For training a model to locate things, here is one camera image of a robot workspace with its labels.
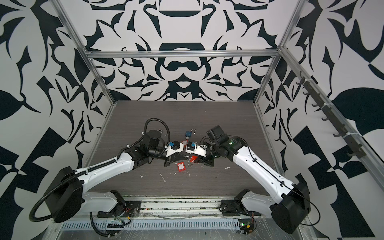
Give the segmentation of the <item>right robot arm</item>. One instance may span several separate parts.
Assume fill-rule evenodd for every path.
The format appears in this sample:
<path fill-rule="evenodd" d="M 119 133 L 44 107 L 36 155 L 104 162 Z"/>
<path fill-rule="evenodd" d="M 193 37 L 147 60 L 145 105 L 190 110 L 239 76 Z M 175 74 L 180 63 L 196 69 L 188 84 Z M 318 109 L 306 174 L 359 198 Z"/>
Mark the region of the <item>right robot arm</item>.
<path fill-rule="evenodd" d="M 311 211 L 310 192 L 303 183 L 295 184 L 261 160 L 249 144 L 238 136 L 227 135 L 220 126 L 207 131 L 210 139 L 203 162 L 213 165 L 216 158 L 227 158 L 250 174 L 270 195 L 262 200 L 251 191 L 237 195 L 247 212 L 271 217 L 286 233 L 292 234 Z"/>

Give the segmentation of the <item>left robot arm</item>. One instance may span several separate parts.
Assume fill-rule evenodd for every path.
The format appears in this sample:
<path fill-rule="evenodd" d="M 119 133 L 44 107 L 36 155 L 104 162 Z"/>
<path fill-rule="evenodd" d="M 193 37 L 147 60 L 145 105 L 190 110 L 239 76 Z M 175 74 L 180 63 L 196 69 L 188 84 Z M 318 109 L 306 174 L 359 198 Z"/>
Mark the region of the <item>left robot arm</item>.
<path fill-rule="evenodd" d="M 90 190 L 117 175 L 148 164 L 151 159 L 172 161 L 181 156 L 183 150 L 182 143 L 165 143 L 159 131 L 151 130 L 112 159 L 77 170 L 64 168 L 32 207 L 29 220 L 37 223 L 53 219 L 62 223 L 81 212 L 121 212 L 125 201 L 118 191 L 91 193 Z"/>

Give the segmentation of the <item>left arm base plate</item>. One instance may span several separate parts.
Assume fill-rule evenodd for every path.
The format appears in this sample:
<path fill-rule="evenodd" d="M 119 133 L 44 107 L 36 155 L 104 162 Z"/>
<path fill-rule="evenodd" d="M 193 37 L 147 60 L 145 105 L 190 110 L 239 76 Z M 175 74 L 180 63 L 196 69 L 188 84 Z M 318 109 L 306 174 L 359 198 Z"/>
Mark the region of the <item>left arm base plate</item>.
<path fill-rule="evenodd" d="M 101 212 L 97 213 L 98 218 L 126 218 L 126 217 L 135 217 L 140 213 L 141 201 L 126 201 L 123 203 L 118 203 L 110 212 Z"/>

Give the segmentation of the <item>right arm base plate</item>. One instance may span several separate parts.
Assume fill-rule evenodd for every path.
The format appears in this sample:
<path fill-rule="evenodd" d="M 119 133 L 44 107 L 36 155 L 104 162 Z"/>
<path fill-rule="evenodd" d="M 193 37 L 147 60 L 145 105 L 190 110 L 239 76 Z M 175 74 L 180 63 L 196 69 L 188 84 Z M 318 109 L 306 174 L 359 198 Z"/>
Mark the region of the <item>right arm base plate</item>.
<path fill-rule="evenodd" d="M 225 217 L 241 215 L 261 216 L 258 212 L 250 212 L 246 210 L 242 203 L 236 200 L 221 200 L 219 211 Z"/>

